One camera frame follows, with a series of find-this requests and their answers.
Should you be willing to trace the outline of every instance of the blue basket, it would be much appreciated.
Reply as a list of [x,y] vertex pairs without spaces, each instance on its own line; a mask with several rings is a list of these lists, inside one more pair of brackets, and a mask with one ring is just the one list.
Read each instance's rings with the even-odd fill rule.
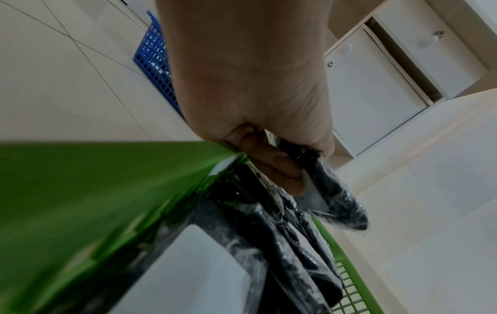
[[138,46],[133,61],[181,115],[180,107],[172,88],[171,69],[167,60],[166,45],[159,20],[149,11],[147,11],[147,14],[152,19],[152,23],[145,33],[140,46]]

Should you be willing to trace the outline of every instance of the white cabinet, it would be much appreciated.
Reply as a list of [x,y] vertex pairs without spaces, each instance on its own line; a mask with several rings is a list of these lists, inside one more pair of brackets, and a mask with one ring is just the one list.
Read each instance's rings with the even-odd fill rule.
[[352,155],[426,107],[361,28],[325,57],[325,67],[334,129]]
[[423,0],[388,0],[373,17],[447,99],[487,72]]

